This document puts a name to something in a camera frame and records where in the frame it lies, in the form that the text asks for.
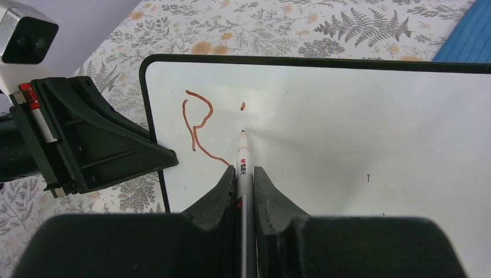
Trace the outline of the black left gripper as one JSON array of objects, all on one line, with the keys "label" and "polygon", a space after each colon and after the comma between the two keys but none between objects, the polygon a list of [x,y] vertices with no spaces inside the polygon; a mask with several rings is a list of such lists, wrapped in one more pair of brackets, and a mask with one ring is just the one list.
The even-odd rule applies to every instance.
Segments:
[{"label": "black left gripper", "polygon": [[118,113],[88,76],[21,83],[10,95],[9,181],[41,175],[55,198],[108,188],[178,164]]}]

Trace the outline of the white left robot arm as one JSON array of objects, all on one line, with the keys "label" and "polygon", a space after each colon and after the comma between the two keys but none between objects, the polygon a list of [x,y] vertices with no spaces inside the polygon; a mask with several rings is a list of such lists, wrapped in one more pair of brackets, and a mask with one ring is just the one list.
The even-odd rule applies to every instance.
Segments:
[{"label": "white left robot arm", "polygon": [[55,197],[176,166],[176,153],[118,113],[88,76],[23,83],[1,116],[1,183],[41,175]]}]

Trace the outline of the white whiteboard black frame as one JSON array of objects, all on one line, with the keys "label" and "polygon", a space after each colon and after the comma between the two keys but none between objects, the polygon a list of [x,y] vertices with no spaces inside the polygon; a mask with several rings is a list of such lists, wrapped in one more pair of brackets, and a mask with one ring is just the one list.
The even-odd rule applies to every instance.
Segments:
[{"label": "white whiteboard black frame", "polygon": [[470,277],[490,276],[490,65],[155,54],[140,68],[149,128],[175,151],[170,211],[237,159],[312,215],[418,216]]}]

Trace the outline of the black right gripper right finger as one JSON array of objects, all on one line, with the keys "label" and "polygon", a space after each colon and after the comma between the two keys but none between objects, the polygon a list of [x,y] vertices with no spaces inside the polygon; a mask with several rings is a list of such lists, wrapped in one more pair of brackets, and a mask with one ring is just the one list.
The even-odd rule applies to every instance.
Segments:
[{"label": "black right gripper right finger", "polygon": [[422,217],[312,216],[254,168],[261,277],[466,277],[442,229]]}]

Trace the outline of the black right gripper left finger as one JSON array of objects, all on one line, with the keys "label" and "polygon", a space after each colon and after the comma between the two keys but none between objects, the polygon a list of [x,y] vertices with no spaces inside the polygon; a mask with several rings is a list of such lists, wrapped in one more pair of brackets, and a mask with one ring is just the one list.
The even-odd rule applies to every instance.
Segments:
[{"label": "black right gripper left finger", "polygon": [[230,277],[236,171],[181,213],[62,214],[34,234],[14,277]]}]

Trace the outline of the white whiteboard marker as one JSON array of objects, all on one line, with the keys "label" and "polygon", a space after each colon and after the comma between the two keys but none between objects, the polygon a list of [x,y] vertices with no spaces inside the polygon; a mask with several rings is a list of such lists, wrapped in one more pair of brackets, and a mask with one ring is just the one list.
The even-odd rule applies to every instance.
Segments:
[{"label": "white whiteboard marker", "polygon": [[239,243],[236,261],[237,277],[257,277],[253,172],[248,136],[244,130],[240,132],[238,140],[236,188],[236,208],[239,217],[237,220]]}]

